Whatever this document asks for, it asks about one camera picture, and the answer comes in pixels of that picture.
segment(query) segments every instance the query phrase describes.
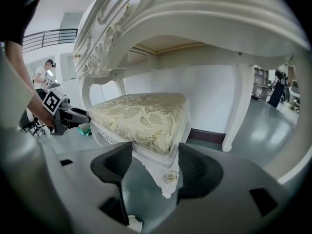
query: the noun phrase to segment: gray floor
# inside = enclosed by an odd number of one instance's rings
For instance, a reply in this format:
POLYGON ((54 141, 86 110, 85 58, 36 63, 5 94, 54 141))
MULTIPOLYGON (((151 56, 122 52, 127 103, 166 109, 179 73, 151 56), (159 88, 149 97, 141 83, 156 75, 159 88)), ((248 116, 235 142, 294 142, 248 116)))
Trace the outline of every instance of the gray floor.
POLYGON ((39 138, 40 143, 54 148, 57 154, 77 152, 98 148, 98 144, 94 141, 92 135, 84 136, 77 128, 66 130, 63 136, 52 136, 46 129, 46 135, 39 138))
MULTIPOLYGON (((295 123, 263 100, 251 99, 244 121, 232 143, 230 154, 266 166, 292 136, 295 123)), ((188 143, 222 151, 222 146, 189 139, 188 143)))

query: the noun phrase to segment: white shirt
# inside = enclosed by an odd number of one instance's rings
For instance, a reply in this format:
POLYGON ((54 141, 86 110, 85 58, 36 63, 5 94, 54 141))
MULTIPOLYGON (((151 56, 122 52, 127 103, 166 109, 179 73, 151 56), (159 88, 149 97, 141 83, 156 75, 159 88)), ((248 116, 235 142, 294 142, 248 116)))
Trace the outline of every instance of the white shirt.
MULTIPOLYGON (((45 79, 45 73, 46 73, 46 71, 45 71, 44 67, 41 66, 36 70, 35 75, 40 74, 39 79, 44 80, 45 79)), ((45 84, 44 84, 44 82, 36 82, 34 80, 34 87, 35 87, 35 89, 40 89, 40 88, 45 89, 45 84)))

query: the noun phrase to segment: gold patterned fabric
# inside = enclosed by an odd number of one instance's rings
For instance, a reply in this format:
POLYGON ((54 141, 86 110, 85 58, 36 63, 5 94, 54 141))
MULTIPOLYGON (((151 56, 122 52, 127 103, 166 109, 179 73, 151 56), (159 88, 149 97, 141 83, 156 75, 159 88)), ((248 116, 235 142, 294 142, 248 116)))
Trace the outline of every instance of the gold patterned fabric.
POLYGON ((169 156, 188 110, 181 94, 151 93, 117 97, 92 107, 88 115, 115 134, 169 156))

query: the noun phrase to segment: balcony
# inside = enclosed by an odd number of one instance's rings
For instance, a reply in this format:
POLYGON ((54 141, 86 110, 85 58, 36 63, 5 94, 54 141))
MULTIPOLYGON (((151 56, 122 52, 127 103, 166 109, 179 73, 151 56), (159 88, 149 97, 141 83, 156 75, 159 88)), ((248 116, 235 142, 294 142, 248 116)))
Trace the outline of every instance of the balcony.
POLYGON ((57 29, 43 31, 24 37, 23 53, 27 53, 39 48, 75 42, 78 29, 57 29))

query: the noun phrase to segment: person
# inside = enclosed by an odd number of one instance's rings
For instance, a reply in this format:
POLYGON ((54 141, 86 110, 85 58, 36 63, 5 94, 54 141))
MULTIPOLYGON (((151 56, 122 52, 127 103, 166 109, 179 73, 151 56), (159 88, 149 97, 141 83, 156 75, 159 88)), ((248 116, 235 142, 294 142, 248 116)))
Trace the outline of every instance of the person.
POLYGON ((54 63, 51 59, 47 60, 45 64, 39 67, 34 75, 33 83, 36 92, 39 97, 44 100, 46 96, 46 85, 48 85, 49 80, 47 79, 47 71, 54 67, 54 63))
POLYGON ((34 96, 27 108, 37 116, 44 124, 53 127, 53 116, 44 108, 40 96, 29 78, 26 65, 23 60, 23 37, 40 0, 14 0, 14 6, 4 9, 12 0, 1 0, 2 8, 0 41, 4 42, 4 52, 11 66, 18 75, 34 91, 34 96))
POLYGON ((281 97, 284 93, 284 90, 285 90, 284 73, 282 71, 280 71, 279 69, 276 69, 276 71, 275 71, 275 79, 274 79, 273 84, 275 84, 275 89, 274 89, 268 103, 271 106, 273 106, 274 108, 277 108, 277 106, 281 100, 281 97))

